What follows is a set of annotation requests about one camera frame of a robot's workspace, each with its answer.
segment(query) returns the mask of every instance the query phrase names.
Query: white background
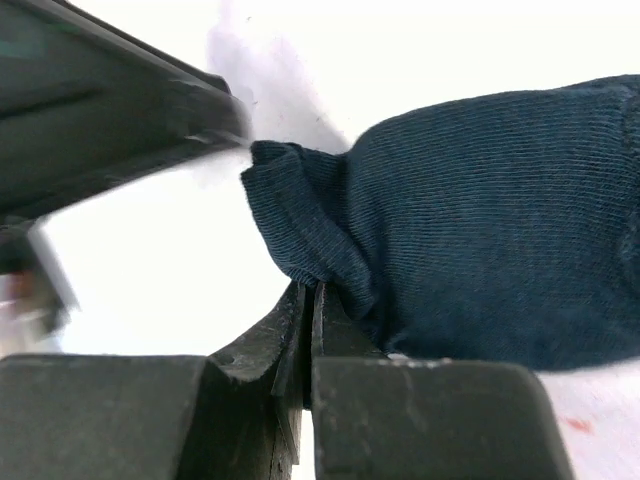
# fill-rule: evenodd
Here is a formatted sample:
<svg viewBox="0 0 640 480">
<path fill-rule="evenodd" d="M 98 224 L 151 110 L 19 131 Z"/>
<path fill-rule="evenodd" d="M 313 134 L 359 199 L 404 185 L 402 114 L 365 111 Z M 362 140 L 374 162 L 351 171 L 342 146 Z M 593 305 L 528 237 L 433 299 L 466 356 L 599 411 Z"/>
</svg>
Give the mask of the white background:
<svg viewBox="0 0 640 480">
<path fill-rule="evenodd" d="M 640 73 L 640 14 L 621 2 L 76 0 L 221 73 L 259 138 L 339 151 L 406 110 Z M 83 313 L 75 352 L 209 354 L 270 310 L 287 279 L 251 219 L 246 155 L 202 160 L 53 216 L 45 227 Z M 638 369 L 545 377 L 580 478 L 637 480 Z M 562 419 L 596 424 L 585 435 Z M 311 430 L 302 465 L 313 478 Z"/>
</svg>

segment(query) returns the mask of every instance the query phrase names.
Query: folded cloth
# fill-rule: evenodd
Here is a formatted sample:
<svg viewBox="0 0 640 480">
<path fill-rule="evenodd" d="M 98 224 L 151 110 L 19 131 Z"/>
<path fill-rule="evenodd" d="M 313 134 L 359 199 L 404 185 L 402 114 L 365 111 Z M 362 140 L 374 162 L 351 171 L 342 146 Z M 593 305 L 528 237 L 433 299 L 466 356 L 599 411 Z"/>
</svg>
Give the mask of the folded cloth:
<svg viewBox="0 0 640 480">
<path fill-rule="evenodd" d="M 640 354 L 640 76 L 448 102 L 350 151 L 252 146 L 282 271 L 385 352 L 536 370 Z"/>
</svg>

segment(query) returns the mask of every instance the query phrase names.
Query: folded fabric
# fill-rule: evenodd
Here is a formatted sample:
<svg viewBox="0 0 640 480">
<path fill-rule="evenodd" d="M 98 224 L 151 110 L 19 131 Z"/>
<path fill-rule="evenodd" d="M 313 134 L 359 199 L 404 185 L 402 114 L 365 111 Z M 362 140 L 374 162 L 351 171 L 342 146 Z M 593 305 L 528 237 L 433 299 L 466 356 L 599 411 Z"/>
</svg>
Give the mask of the folded fabric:
<svg viewBox="0 0 640 480">
<path fill-rule="evenodd" d="M 243 183 L 292 279 L 386 352 L 536 370 L 640 354 L 640 76 L 449 102 L 352 149 L 252 146 Z"/>
</svg>

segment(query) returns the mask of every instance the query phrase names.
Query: red stain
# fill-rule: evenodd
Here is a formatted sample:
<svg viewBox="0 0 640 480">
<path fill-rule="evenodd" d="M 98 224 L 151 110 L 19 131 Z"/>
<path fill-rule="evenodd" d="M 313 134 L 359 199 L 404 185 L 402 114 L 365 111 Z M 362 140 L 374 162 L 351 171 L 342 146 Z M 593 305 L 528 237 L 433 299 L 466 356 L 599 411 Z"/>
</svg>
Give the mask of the red stain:
<svg viewBox="0 0 640 480">
<path fill-rule="evenodd" d="M 574 428 L 579 432 L 589 435 L 593 434 L 593 425 L 591 425 L 591 422 L 587 420 L 580 420 L 578 418 L 565 418 L 565 422 L 567 422 L 567 424 L 571 428 Z"/>
</svg>

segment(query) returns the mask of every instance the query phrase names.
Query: navy blue cloth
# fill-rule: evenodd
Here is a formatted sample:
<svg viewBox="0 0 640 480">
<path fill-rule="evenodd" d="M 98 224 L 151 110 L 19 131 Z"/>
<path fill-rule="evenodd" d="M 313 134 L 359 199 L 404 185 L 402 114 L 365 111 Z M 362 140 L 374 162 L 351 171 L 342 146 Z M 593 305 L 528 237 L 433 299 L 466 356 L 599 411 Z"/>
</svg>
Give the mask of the navy blue cloth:
<svg viewBox="0 0 640 480">
<path fill-rule="evenodd" d="M 243 182 L 277 265 L 386 352 L 538 370 L 640 354 L 640 76 L 444 103 Z"/>
</svg>

